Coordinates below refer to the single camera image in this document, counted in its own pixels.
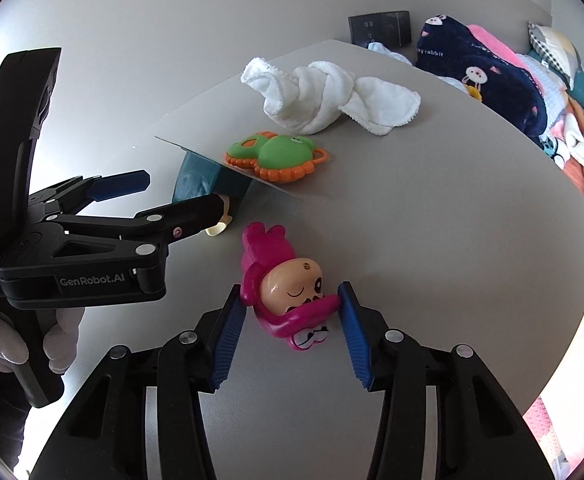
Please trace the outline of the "pink bed sheet mattress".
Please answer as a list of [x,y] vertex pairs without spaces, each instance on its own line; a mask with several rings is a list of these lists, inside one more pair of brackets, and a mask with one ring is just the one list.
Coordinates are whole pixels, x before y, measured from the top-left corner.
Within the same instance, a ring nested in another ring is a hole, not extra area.
[[523,415],[557,479],[584,460],[584,315],[548,384]]

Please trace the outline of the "yellow fuzzy cloth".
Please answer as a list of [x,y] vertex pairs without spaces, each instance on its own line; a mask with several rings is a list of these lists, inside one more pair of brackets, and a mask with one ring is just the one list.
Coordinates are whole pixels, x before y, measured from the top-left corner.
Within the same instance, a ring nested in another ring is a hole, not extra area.
[[467,92],[469,93],[469,96],[472,96],[473,99],[475,99],[478,102],[483,101],[482,94],[481,94],[481,92],[478,91],[478,89],[471,86],[470,84],[466,85],[466,89],[467,89]]

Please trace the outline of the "navy rabbit print blanket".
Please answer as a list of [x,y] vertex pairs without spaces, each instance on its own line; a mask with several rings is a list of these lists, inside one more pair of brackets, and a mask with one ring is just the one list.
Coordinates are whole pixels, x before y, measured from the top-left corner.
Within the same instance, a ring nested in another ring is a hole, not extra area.
[[475,87],[482,104],[527,138],[536,141],[545,133],[546,106],[532,77],[490,52],[456,18],[443,14],[428,18],[415,52],[420,70]]

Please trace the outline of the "light blue baby cloth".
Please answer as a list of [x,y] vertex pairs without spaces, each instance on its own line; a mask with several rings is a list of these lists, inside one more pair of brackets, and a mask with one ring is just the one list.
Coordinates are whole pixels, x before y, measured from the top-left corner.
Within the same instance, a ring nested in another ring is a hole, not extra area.
[[409,60],[409,58],[407,58],[405,55],[399,52],[389,50],[387,47],[385,47],[384,44],[382,44],[382,42],[377,41],[370,42],[370,44],[368,44],[367,49],[369,51],[387,56],[388,58],[392,58],[393,60],[398,61],[400,63],[412,66],[412,62]]

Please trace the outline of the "black wall switch panel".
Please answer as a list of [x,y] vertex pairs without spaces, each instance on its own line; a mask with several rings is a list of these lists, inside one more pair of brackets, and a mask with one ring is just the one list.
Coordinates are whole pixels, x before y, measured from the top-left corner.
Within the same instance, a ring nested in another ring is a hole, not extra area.
[[360,14],[348,18],[350,41],[358,47],[380,42],[388,49],[407,47],[412,42],[407,10]]

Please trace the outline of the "pink monkey toy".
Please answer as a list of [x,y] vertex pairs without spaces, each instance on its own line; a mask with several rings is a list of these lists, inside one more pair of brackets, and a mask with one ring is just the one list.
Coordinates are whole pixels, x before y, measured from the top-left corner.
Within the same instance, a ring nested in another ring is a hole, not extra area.
[[263,329],[295,351],[324,342],[341,298],[324,292],[319,263],[295,254],[284,226],[249,223],[242,245],[241,299]]

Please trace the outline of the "white towel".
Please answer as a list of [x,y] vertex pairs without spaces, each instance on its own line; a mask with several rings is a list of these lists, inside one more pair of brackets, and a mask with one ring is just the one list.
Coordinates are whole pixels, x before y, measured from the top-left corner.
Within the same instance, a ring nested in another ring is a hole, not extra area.
[[327,61],[286,73],[253,58],[241,83],[261,94],[263,111],[276,124],[303,136],[316,134],[345,115],[375,136],[409,124],[421,105],[419,93],[375,77],[357,77]]

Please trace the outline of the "teal cardboard blister package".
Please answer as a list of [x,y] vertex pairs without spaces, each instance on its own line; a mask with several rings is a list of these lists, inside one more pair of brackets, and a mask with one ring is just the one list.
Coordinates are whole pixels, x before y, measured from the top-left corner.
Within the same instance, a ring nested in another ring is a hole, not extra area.
[[219,222],[215,226],[205,229],[208,236],[217,236],[229,226],[249,190],[249,185],[253,182],[259,182],[275,190],[292,195],[281,185],[257,178],[252,171],[237,169],[227,164],[216,162],[214,159],[197,153],[193,148],[186,148],[175,141],[170,141],[160,136],[156,136],[156,139],[180,148],[185,153],[173,187],[173,203],[180,203],[209,194],[228,197],[226,211]]

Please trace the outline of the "patterned grey yellow pillow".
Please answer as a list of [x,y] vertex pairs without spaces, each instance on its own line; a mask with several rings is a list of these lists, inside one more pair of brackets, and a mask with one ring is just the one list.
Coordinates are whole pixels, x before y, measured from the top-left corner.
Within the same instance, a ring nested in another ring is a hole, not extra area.
[[527,24],[528,39],[542,62],[555,70],[569,90],[573,90],[576,74],[582,69],[577,48],[562,32],[533,22]]

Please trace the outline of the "green orange seahorse toy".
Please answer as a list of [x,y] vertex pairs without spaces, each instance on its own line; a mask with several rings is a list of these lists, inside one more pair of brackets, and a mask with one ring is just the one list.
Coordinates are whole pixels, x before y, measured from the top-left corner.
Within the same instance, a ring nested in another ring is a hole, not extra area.
[[262,131],[229,146],[225,162],[249,170],[255,177],[274,184],[293,183],[316,171],[329,158],[305,136]]

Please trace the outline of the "white cartoon print cloth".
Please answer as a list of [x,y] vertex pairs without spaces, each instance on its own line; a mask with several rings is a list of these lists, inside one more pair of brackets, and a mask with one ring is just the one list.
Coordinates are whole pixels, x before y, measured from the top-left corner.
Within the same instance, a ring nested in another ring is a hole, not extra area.
[[570,149],[565,142],[546,132],[538,138],[538,143],[542,151],[563,170],[571,158]]

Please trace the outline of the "pink fleece blanket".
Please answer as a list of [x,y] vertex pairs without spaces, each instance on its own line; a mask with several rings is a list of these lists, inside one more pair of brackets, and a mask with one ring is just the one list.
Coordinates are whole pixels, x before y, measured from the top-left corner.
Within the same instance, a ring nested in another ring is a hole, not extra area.
[[498,56],[498,58],[501,58],[501,60],[504,60],[513,66],[519,67],[521,70],[525,70],[525,72],[532,77],[539,92],[544,93],[542,84],[530,72],[527,65],[518,58],[516,52],[512,51],[506,44],[493,36],[490,32],[487,32],[487,30],[480,25],[470,24],[468,25],[468,29],[476,40],[481,44],[484,44],[484,46],[494,55]]

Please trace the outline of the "light blue knitted blanket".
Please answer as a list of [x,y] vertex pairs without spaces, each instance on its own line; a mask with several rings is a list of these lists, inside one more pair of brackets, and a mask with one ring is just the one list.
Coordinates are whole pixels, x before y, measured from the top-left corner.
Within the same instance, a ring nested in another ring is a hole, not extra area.
[[516,53],[516,57],[542,87],[542,99],[547,111],[547,128],[551,129],[564,115],[568,106],[566,85],[557,74],[531,55]]

